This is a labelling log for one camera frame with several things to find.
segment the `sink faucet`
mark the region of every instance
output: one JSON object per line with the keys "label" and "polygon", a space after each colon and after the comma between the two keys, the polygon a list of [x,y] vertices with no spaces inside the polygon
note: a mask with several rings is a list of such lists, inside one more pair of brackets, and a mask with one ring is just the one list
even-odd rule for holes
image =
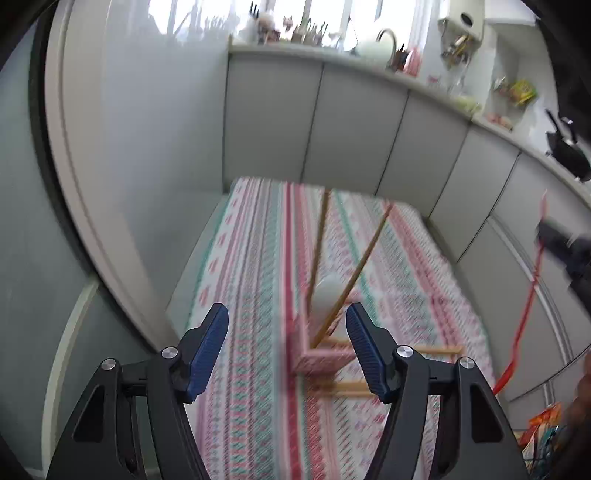
{"label": "sink faucet", "polygon": [[390,35],[392,37],[392,54],[390,55],[390,59],[388,60],[388,64],[387,64],[387,68],[390,68],[392,66],[392,64],[394,63],[394,59],[396,57],[396,35],[394,35],[394,32],[390,29],[390,28],[383,28],[382,30],[379,31],[377,38],[375,39],[375,41],[379,42],[380,40],[382,40],[382,37],[384,36],[384,34],[387,33],[388,35]]}

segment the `metal bolt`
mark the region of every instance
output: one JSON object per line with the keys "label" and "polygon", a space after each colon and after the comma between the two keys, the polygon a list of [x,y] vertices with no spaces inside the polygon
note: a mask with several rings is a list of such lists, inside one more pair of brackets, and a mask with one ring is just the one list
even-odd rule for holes
{"label": "metal bolt", "polygon": [[108,358],[107,360],[103,360],[100,367],[103,370],[113,370],[115,365],[117,365],[117,362],[113,358]]}
{"label": "metal bolt", "polygon": [[162,350],[162,356],[164,358],[174,358],[178,354],[178,350],[174,346],[168,346],[164,350]]}
{"label": "metal bolt", "polygon": [[460,358],[460,365],[470,370],[471,368],[474,368],[474,365],[476,364],[474,363],[474,360],[472,360],[472,358],[470,358],[469,356],[463,356],[462,358]]}
{"label": "metal bolt", "polygon": [[396,349],[396,353],[400,356],[403,356],[404,358],[408,358],[409,356],[413,355],[414,350],[408,345],[401,345]]}

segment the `red cable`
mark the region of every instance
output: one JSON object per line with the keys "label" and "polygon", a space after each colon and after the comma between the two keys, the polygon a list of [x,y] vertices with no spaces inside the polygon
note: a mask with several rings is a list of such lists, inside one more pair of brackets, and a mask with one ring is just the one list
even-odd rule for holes
{"label": "red cable", "polygon": [[[544,218],[546,217],[546,211],[547,211],[546,193],[544,193],[544,195],[542,195],[542,200],[541,200],[541,219],[542,220],[544,220]],[[495,388],[492,389],[492,392],[495,395],[497,395],[501,390],[503,390],[503,388],[505,388],[507,383],[509,383],[509,380],[511,380],[511,377],[513,377],[513,374],[515,373],[515,369],[517,368],[517,363],[519,361],[519,343],[521,342],[521,336],[523,335],[523,331],[525,330],[525,325],[527,324],[527,320],[530,316],[531,306],[534,304],[535,288],[538,284],[538,280],[540,277],[540,267],[542,264],[542,253],[543,252],[544,252],[544,245],[541,242],[539,242],[538,243],[538,253],[535,258],[534,278],[532,278],[532,280],[531,280],[530,291],[527,296],[527,302],[525,303],[525,308],[523,310],[523,314],[521,315],[521,321],[519,323],[519,328],[517,329],[517,333],[515,334],[515,339],[513,340],[513,351],[512,351],[512,356],[511,356],[511,363],[509,363],[509,366],[506,368],[506,370],[501,375],[499,381],[495,385]]]}

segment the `striped tablecloth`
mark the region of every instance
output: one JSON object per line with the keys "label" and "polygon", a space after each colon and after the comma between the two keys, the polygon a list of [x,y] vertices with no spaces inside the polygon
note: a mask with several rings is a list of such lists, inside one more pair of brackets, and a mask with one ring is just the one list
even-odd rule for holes
{"label": "striped tablecloth", "polygon": [[[207,390],[187,407],[212,479],[362,479],[378,444],[387,406],[316,397],[291,373],[286,337],[304,308],[321,195],[306,185],[239,179],[199,271],[187,327],[216,301],[230,314]],[[319,278],[348,279],[384,208],[381,199],[333,192]],[[394,206],[355,295],[398,343],[464,345],[493,381],[484,328],[415,209]],[[358,362],[337,376],[362,378]],[[416,478],[428,476],[437,411],[432,397]]]}

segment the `countertop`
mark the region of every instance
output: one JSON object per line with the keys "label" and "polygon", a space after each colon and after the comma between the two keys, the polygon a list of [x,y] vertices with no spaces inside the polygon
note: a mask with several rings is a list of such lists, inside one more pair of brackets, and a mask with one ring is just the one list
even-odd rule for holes
{"label": "countertop", "polygon": [[371,64],[366,60],[360,59],[331,48],[309,47],[304,45],[294,45],[289,43],[277,43],[271,45],[252,45],[241,44],[231,41],[229,45],[229,54],[257,54],[279,57],[294,57],[298,59],[317,60],[325,63],[340,65],[351,68],[363,73],[373,75],[380,79],[385,79],[394,84],[405,87],[413,92],[420,93],[435,102],[438,102],[450,110],[455,111],[467,121],[477,125],[497,137],[509,142],[519,148],[520,151],[538,160],[547,170],[553,173],[564,185],[566,185],[580,200],[591,210],[591,192],[585,188],[581,182],[574,179],[573,175],[561,166],[556,160],[547,157],[537,148],[529,143],[519,139],[512,132],[503,127],[490,123],[482,115],[470,114],[462,109],[449,95],[437,91],[435,88],[428,87],[418,79],[408,76],[401,72],[392,72],[380,66]]}

